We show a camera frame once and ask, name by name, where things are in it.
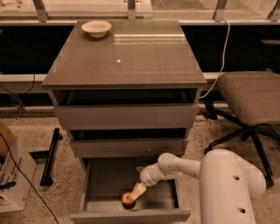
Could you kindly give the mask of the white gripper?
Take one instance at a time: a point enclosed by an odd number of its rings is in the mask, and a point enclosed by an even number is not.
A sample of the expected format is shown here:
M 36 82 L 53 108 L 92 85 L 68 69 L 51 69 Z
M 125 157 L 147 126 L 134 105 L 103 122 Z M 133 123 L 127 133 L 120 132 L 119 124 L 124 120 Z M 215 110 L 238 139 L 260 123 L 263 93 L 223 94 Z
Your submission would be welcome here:
M 154 186 L 163 178 L 163 173 L 158 164 L 152 164 L 146 167 L 138 166 L 136 170 L 140 173 L 142 183 L 136 183 L 132 192 L 129 194 L 129 200 L 133 201 L 136 201 L 146 191 L 147 186 Z

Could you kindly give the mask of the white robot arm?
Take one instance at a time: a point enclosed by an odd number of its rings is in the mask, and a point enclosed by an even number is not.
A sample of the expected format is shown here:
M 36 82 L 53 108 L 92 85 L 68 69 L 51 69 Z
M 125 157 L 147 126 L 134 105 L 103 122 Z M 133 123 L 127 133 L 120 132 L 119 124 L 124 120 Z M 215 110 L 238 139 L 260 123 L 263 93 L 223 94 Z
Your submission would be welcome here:
M 201 224 L 256 224 L 251 201 L 262 197 L 266 181 L 261 171 L 229 150 L 209 151 L 202 160 L 161 154 L 139 170 L 140 181 L 126 197 L 136 201 L 148 187 L 184 174 L 199 181 Z

